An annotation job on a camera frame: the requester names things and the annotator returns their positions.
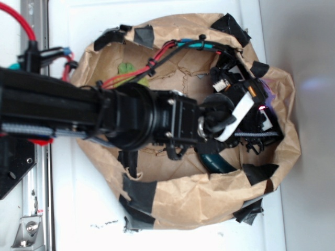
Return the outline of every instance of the metal bracket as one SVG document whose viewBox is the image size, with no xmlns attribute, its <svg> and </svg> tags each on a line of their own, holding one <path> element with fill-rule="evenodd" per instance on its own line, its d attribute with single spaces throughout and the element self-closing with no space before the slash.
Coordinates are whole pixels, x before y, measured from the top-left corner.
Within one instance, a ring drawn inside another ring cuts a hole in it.
<svg viewBox="0 0 335 251">
<path fill-rule="evenodd" d="M 41 216 L 22 217 L 11 251 L 45 251 Z"/>
<path fill-rule="evenodd" d="M 34 144 L 27 140 L 3 137 L 0 141 L 7 143 L 7 156 L 4 157 L 8 158 L 7 170 L 2 170 L 0 173 L 0 200 L 2 200 L 35 165 L 36 149 Z"/>
</svg>

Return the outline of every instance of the red cable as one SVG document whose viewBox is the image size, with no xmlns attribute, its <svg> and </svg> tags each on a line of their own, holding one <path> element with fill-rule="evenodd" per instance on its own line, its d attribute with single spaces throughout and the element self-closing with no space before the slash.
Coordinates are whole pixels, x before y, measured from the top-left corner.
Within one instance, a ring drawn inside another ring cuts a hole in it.
<svg viewBox="0 0 335 251">
<path fill-rule="evenodd" d="M 74 59 L 74 54 L 71 53 L 71 56 L 65 56 L 65 58 L 68 60 L 68 63 L 70 63 Z M 69 77 L 70 71 L 71 71 L 70 66 L 66 65 L 64 67 L 63 76 L 62 76 L 63 81 L 70 82 L 70 77 Z"/>
<path fill-rule="evenodd" d="M 36 36 L 35 36 L 34 31 L 32 30 L 31 26 L 24 19 L 24 17 L 22 15 L 20 15 L 18 12 L 16 12 L 16 10 L 14 10 L 13 8 L 11 8 L 8 5 L 6 5 L 4 3 L 1 3 L 1 2 L 0 2 L 0 9 L 7 12 L 8 14 L 10 14 L 12 17 L 14 17 L 20 23 L 22 28 L 27 33 L 29 40 L 36 41 Z"/>
<path fill-rule="evenodd" d="M 166 43 L 157 53 L 156 55 L 153 57 L 154 61 L 151 61 L 151 63 L 153 65 L 155 65 L 155 61 L 158 61 L 163 55 L 164 53 L 169 49 L 175 46 L 175 42 L 174 41 L 170 41 L 168 43 Z M 104 89 L 109 89 L 109 88 L 113 88 L 114 85 L 116 85 L 117 83 L 124 81 L 130 77 L 136 76 L 136 75 L 140 75 L 142 73 L 144 73 L 145 71 L 149 70 L 150 67 L 149 66 L 145 66 L 144 68 L 137 70 L 135 72 L 130 72 L 130 73 L 126 73 L 123 75 L 118 75 L 112 78 L 109 78 L 108 80 L 106 80 L 103 85 L 102 88 Z"/>
</svg>

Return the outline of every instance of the wire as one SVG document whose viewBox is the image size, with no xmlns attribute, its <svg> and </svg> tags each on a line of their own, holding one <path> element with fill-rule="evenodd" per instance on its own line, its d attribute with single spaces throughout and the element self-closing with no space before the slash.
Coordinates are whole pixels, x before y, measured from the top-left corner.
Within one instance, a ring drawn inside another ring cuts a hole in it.
<svg viewBox="0 0 335 251">
<path fill-rule="evenodd" d="M 0 9 L 3 10 L 4 12 L 10 14 L 12 17 L 14 17 L 22 26 L 22 28 L 25 30 L 26 34 L 28 35 L 29 40 L 36 41 L 36 36 L 34 31 L 32 30 L 31 26 L 29 23 L 24 19 L 24 17 L 18 13 L 16 10 L 13 8 L 9 7 L 8 5 L 1 3 L 0 2 Z"/>
<path fill-rule="evenodd" d="M 118 75 L 115 77 L 112 77 L 108 80 L 106 80 L 103 85 L 102 88 L 104 89 L 112 89 L 115 88 L 117 84 L 119 84 L 120 82 L 124 82 L 124 81 L 129 81 L 132 80 L 133 78 L 135 78 L 138 75 L 141 75 L 147 71 L 150 70 L 150 68 L 152 68 L 153 66 L 156 65 L 157 61 L 165 54 L 165 52 L 169 49 L 176 46 L 176 42 L 174 40 L 171 40 L 167 43 L 165 43 L 163 45 L 163 47 L 156 53 L 156 55 L 149 60 L 149 64 L 147 66 L 145 66 L 144 68 L 137 70 L 135 72 L 130 72 L 130 73 L 126 73 L 123 75 Z"/>
<path fill-rule="evenodd" d="M 202 40 L 193 40 L 191 42 L 187 42 L 187 43 L 183 44 L 182 46 L 178 47 L 173 52 L 171 52 L 169 55 L 167 55 L 165 58 L 163 58 L 161 61 L 157 62 L 155 65 L 153 65 L 152 67 L 150 67 L 149 70 L 147 70 L 147 71 L 143 72 L 142 74 L 136 76 L 132 80 L 134 82 L 139 81 L 140 79 L 142 79 L 143 77 L 145 77 L 147 74 L 149 74 L 150 72 L 154 71 L 154 69 L 156 69 L 157 67 L 159 67 L 162 64 L 164 64 L 166 61 L 168 61 L 170 58 L 172 58 L 174 55 L 176 55 L 181 50 L 183 50 L 185 48 L 188 48 L 192 44 L 199 43 L 199 42 L 202 42 Z"/>
<path fill-rule="evenodd" d="M 260 133 L 252 133 L 252 132 L 236 132 L 234 136 L 236 137 L 246 137 L 246 138 L 262 138 L 262 137 L 273 137 L 279 136 L 278 132 L 260 132 Z"/>
<path fill-rule="evenodd" d="M 70 63 L 74 59 L 74 53 L 71 52 L 71 56 L 67 55 L 67 56 L 65 56 L 65 58 L 68 60 L 68 63 Z M 70 72 L 71 72 L 70 65 L 69 64 L 65 64 L 63 75 L 62 75 L 62 80 L 63 81 L 70 82 L 70 76 L 69 76 Z"/>
</svg>

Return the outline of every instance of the bolt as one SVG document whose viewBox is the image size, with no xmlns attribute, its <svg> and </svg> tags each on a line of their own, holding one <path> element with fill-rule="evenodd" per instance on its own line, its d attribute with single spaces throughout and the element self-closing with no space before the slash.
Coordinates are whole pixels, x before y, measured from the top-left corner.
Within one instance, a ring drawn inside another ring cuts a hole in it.
<svg viewBox="0 0 335 251">
<path fill-rule="evenodd" d="M 169 105 L 174 105 L 174 99 L 170 98 L 167 100 L 167 102 L 169 103 Z"/>
<path fill-rule="evenodd" d="M 37 228 L 38 228 L 38 224 L 34 221 L 31 221 L 26 225 L 26 229 L 28 233 L 36 232 Z"/>
<path fill-rule="evenodd" d="M 173 135 L 172 135 L 171 132 L 166 132 L 166 133 L 165 133 L 165 136 L 166 136 L 167 138 L 169 138 L 169 139 L 173 137 Z"/>
</svg>

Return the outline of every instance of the black tape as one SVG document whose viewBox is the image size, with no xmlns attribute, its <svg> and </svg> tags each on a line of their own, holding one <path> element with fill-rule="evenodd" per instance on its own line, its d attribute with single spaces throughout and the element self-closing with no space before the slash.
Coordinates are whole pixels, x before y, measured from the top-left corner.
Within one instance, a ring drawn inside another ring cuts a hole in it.
<svg viewBox="0 0 335 251">
<path fill-rule="evenodd" d="M 153 28 L 147 25 L 143 28 L 135 29 L 134 42 L 152 49 L 154 41 Z"/>
<path fill-rule="evenodd" d="M 146 214 L 151 214 L 156 186 L 157 181 L 138 182 L 130 180 L 124 175 L 124 191 L 126 191 L 131 198 L 128 205 Z"/>
<path fill-rule="evenodd" d="M 94 41 L 94 50 L 99 51 L 111 42 L 123 43 L 125 41 L 126 32 L 116 27 L 106 30 L 97 40 Z"/>
<path fill-rule="evenodd" d="M 270 66 L 268 64 L 264 64 L 258 61 L 253 61 L 252 67 L 250 71 L 257 78 L 263 77 L 269 70 Z"/>
<path fill-rule="evenodd" d="M 245 47 L 251 39 L 229 13 L 212 24 L 211 28 L 233 35 L 242 47 Z"/>
<path fill-rule="evenodd" d="M 137 158 L 138 151 L 119 151 L 119 156 L 117 158 L 124 168 L 129 167 L 129 173 L 134 178 L 137 176 Z"/>
<path fill-rule="evenodd" d="M 124 32 L 129 32 L 131 31 L 132 26 L 130 25 L 120 25 L 120 30 L 124 31 Z"/>
<path fill-rule="evenodd" d="M 262 166 L 243 164 L 245 175 L 252 186 L 264 180 L 270 179 L 278 167 L 279 166 L 275 164 L 266 164 Z"/>
<path fill-rule="evenodd" d="M 237 222 L 245 222 L 248 225 L 252 225 L 257 214 L 264 212 L 261 205 L 262 199 L 252 203 L 245 208 L 240 209 L 239 211 L 236 211 L 235 213 L 233 213 L 233 215 L 235 216 Z"/>
<path fill-rule="evenodd" d="M 127 201 L 123 196 L 120 196 L 119 202 L 126 210 L 126 229 L 153 229 L 155 218 L 132 208 L 129 205 L 129 201 Z"/>
</svg>

